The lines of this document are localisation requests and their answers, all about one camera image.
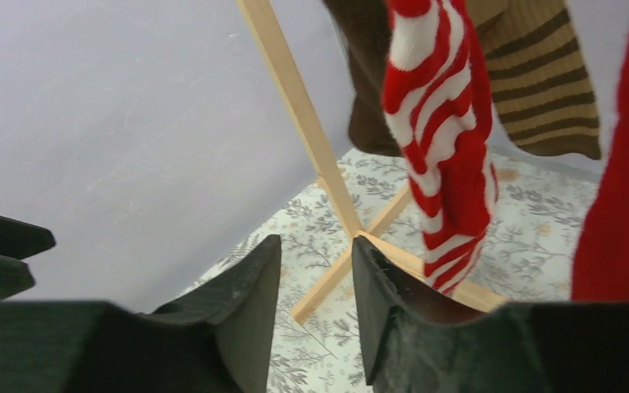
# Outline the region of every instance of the wooden stand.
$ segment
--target wooden stand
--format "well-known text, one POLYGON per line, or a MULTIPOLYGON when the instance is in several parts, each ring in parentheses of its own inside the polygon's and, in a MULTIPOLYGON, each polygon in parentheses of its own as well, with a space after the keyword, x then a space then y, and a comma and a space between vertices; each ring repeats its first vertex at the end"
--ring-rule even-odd
MULTIPOLYGON (((317 171, 318 181, 324 187, 349 240, 356 236, 367 237, 395 264, 416 278, 422 279, 423 262, 419 257, 379 239, 411 201, 408 185, 394 196, 367 228, 363 228, 351 194, 337 166, 337 158, 319 122, 270 1, 236 1, 300 133, 314 170, 317 171)), ((332 267, 295 305, 291 312, 292 317, 299 324, 303 324, 350 271, 351 246, 348 246, 332 267)), ((481 311, 492 310, 505 301, 502 296, 469 281, 457 286, 453 298, 481 311)))

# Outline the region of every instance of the striped fabric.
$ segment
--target striped fabric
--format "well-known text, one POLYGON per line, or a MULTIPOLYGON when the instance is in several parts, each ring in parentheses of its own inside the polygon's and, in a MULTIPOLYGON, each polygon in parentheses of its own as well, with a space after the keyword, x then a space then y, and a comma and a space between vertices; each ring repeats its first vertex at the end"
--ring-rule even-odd
POLYGON ((490 18, 477 28, 510 140, 537 156, 599 160, 595 94, 565 1, 467 0, 467 8, 477 23, 490 18))
POLYGON ((475 265, 497 200, 490 82, 464 0, 389 0, 382 106, 423 212, 427 284, 450 294, 475 265))

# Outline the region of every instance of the floral pattern surface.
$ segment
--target floral pattern surface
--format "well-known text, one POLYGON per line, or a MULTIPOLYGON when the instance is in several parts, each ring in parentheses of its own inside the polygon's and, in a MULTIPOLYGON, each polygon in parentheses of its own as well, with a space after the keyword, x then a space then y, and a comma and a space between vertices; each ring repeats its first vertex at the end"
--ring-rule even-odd
MULTIPOLYGON (((596 184, 503 156, 494 156, 494 162, 500 200, 482 258, 470 279, 514 300, 567 299, 570 259, 596 184)), ((402 159, 354 150, 339 165, 364 224, 406 180, 402 159)), ((337 216, 317 183, 289 201, 187 291, 238 262, 271 233, 282 236, 283 267, 269 391, 371 391, 364 382, 350 274, 304 326, 289 314, 347 247, 337 216)), ((409 206, 382 238, 421 256, 416 207, 409 206)))

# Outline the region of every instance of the red and white striped cloth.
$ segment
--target red and white striped cloth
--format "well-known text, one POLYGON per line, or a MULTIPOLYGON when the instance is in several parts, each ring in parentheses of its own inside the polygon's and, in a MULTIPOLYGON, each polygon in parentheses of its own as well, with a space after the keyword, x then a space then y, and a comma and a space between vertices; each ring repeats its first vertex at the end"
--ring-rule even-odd
POLYGON ((429 286, 450 294, 475 265, 497 200, 486 140, 490 80, 464 0, 387 0, 382 106, 408 161, 429 286))

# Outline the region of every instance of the brown and black striped fabric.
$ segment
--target brown and black striped fabric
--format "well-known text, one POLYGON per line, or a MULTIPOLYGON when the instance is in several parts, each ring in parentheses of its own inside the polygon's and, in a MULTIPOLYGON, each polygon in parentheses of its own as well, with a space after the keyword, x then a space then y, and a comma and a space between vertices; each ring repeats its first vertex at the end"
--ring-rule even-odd
MULTIPOLYGON (((400 156, 380 93, 390 30, 384 0, 323 0, 348 42, 355 100, 348 134, 359 150, 400 156)), ((509 139, 536 156, 601 158, 599 117, 563 0, 466 0, 509 139)))
POLYGON ((467 6, 477 19, 491 17, 479 39, 509 139, 536 156, 599 160, 595 94, 565 1, 468 0, 467 6), (506 3, 497 17, 484 7, 494 1, 506 3))

